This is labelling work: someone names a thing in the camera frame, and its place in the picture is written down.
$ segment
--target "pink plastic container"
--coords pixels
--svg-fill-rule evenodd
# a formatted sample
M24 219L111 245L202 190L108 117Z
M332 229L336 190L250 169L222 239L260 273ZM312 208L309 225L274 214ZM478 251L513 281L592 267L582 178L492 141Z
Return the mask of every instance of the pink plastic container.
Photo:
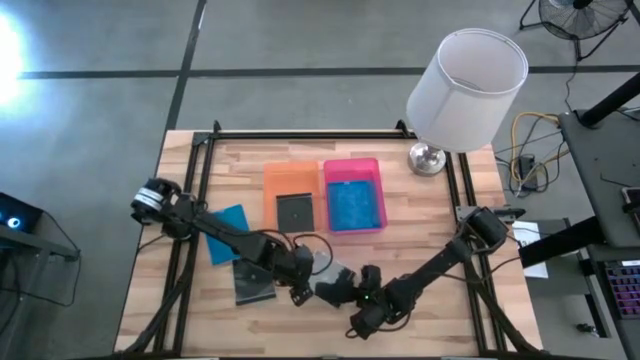
M374 158L324 162L329 231L356 234L387 226L378 160Z

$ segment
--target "wooden tabletop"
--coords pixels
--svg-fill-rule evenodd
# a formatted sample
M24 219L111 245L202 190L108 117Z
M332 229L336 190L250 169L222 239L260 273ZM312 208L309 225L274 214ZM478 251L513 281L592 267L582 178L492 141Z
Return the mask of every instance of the wooden tabletop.
M184 182L192 131L167 134L157 176ZM252 229L262 226L265 163L324 161L375 157L380 163L389 225L375 234L332 236L318 232L331 243L335 257L359 272L365 264L382 269L383 284L411 273L442 250L454 233L446 173L419 177L407 166L414 140L230 140L217 141L209 177L210 210L242 204ZM194 189L204 156L199 156ZM469 164L479 205L504 205L502 185L491 146L469 153ZM457 173L464 204L462 177ZM147 228L144 243L159 234ZM320 242L306 241L312 250ZM162 240L137 257L116 350L131 344L156 312L161 298L171 248ZM490 257L492 267L517 256L514 243ZM449 274L463 276L461 266ZM517 329L534 346L541 347L538 327L522 266L512 262L494 275L498 302ZM464 283L440 278L419 298L411 321L401 331L376 333L367 341L347 339L354 304L335 309L318 298L303 306L292 304L288 289L278 288L277 298L236 306L231 265L212 266L201 235L186 324L183 356L439 356L476 355ZM483 319L492 343L486 309ZM167 346L171 346L175 316L170 319Z

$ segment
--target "orange tray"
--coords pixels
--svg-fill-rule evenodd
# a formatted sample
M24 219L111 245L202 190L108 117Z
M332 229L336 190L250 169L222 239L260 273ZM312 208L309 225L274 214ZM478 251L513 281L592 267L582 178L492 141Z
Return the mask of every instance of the orange tray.
M324 193L320 179L316 161L264 164L264 227L278 228L277 196L310 193L315 231L324 229Z

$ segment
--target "blue towel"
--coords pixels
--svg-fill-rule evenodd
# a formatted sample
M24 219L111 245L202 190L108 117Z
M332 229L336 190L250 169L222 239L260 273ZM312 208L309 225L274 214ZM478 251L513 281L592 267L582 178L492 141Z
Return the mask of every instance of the blue towel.
M249 223L244 215L242 205L234 205L224 210L216 211L214 214L218 219L232 225L240 230L249 230ZM231 248L221 243L218 239L207 235L207 245L209 245L209 254L211 254L211 263L218 265L228 261L239 259L240 256L231 251Z

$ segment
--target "blue cloth in bin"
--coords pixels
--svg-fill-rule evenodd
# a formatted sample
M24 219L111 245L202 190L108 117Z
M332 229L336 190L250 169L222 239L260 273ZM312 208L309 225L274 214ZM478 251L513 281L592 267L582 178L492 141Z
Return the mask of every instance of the blue cloth in bin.
M373 181L329 183L332 231L377 229L382 226Z
M218 219L229 225L235 226L240 230L249 230L247 217L244 215L242 205L234 205L230 208L214 212ZM231 248L221 243L218 239L207 235L207 245L209 245L209 254L211 255L211 263L219 265L231 260L239 259L240 256L231 251Z

